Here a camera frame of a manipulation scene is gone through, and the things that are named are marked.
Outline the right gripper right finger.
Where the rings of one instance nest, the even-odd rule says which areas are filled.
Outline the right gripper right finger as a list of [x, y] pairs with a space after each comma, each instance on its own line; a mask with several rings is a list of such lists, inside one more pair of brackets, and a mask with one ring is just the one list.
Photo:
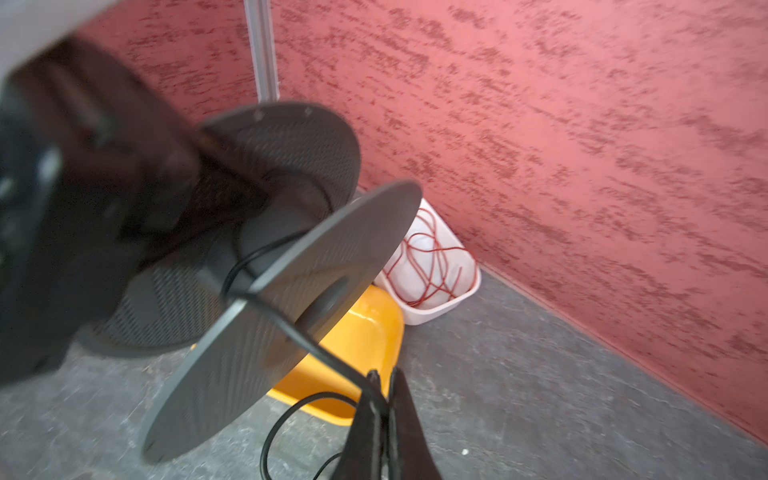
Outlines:
[[442, 480], [430, 453], [404, 372], [390, 377], [386, 453], [392, 480]]

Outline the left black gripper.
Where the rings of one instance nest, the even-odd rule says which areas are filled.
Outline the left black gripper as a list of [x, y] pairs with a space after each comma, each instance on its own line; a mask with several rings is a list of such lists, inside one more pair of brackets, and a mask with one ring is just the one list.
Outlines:
[[68, 37], [1, 93], [1, 382], [57, 370], [142, 270], [264, 205], [260, 173]]

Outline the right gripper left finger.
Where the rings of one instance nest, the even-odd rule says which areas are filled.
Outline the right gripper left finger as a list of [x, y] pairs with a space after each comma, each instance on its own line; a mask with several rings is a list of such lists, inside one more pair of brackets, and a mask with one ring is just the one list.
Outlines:
[[386, 398], [381, 391], [381, 377], [376, 370], [366, 375], [353, 423], [341, 456], [333, 471], [333, 480], [379, 480], [382, 477], [383, 433]]

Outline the dark grey cable spool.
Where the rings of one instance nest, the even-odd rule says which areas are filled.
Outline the dark grey cable spool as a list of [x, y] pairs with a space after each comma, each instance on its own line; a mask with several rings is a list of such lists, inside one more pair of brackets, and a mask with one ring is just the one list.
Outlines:
[[422, 199], [419, 185], [409, 180], [359, 194], [357, 137], [340, 115], [318, 104], [243, 107], [209, 120], [204, 129], [230, 142], [236, 157], [260, 173], [263, 207], [139, 273], [116, 310], [79, 336], [85, 348], [115, 357], [188, 350], [141, 427], [141, 456], [150, 464], [184, 455], [222, 430], [193, 434], [175, 410], [175, 393], [205, 336], [213, 335], [236, 300], [262, 308], [285, 334], [287, 324], [298, 330], [286, 314], [289, 303], [306, 301], [338, 280], [352, 297], [369, 287]]

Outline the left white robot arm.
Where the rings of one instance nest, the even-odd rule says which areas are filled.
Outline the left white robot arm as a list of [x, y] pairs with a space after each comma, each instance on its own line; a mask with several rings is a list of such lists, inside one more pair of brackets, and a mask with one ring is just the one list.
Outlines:
[[54, 371], [137, 273], [261, 210], [266, 187], [80, 38], [104, 1], [1, 5], [1, 382]]

